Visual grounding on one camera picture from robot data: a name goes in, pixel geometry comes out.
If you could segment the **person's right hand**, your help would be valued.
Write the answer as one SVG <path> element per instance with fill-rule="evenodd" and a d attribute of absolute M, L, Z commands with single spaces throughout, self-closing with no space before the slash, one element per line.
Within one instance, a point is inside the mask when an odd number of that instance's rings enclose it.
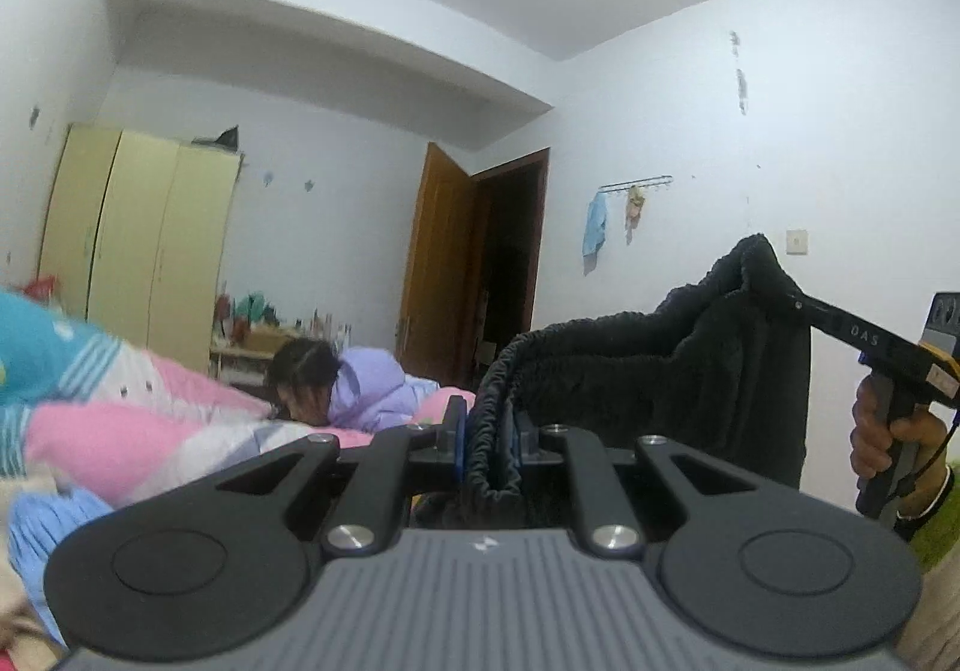
<path fill-rule="evenodd" d="M 916 444 L 916 466 L 928 467 L 916 476 L 911 497 L 934 495 L 946 481 L 947 428 L 928 407 L 916 407 L 910 417 L 901 417 L 891 423 L 878 419 L 878 393 L 872 377 L 862 380 L 857 387 L 853 405 L 854 429 L 851 432 L 851 467 L 862 479 L 872 479 L 892 467 L 892 447 Z"/>

